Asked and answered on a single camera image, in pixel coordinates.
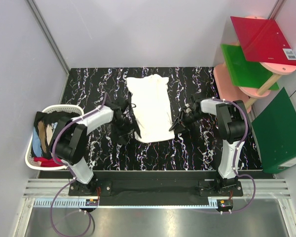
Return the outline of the white daisy t-shirt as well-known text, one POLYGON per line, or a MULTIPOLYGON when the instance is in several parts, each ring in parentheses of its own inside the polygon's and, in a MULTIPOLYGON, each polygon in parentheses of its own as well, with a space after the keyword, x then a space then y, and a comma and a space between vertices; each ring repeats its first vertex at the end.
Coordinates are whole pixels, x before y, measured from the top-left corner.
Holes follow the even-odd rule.
POLYGON ((135 139, 142 143, 175 138, 174 132, 170 130, 173 122, 168 82, 168 77, 158 74, 126 79, 126 86, 131 93, 131 103, 135 105, 133 114, 140 130, 135 133, 135 139))

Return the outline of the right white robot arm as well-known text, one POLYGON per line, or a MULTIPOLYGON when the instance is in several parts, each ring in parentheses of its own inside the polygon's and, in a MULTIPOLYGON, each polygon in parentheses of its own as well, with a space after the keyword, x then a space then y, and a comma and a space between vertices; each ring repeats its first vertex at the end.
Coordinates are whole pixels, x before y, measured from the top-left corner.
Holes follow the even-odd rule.
POLYGON ((169 130, 175 134, 183 133, 189 131, 191 125, 199 121, 204 114, 216 116, 223 148, 217 176, 209 189, 225 196, 237 188, 240 153, 245 140, 252 133, 247 110, 242 100, 202 98, 199 93, 193 94, 190 100, 191 102, 180 110, 169 130))

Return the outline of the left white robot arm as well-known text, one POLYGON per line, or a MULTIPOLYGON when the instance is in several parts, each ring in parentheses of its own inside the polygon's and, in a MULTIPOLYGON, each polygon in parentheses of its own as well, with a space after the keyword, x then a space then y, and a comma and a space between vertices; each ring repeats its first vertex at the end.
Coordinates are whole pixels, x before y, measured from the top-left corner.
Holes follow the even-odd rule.
POLYGON ((55 163, 66 166, 87 196, 97 188, 96 177, 89 168, 84 154, 88 135, 104 124, 110 124, 118 144, 127 144, 130 134, 141 135, 133 114, 136 105, 126 100, 122 103, 103 101, 94 110, 75 118, 62 117, 58 120, 49 148, 55 163))

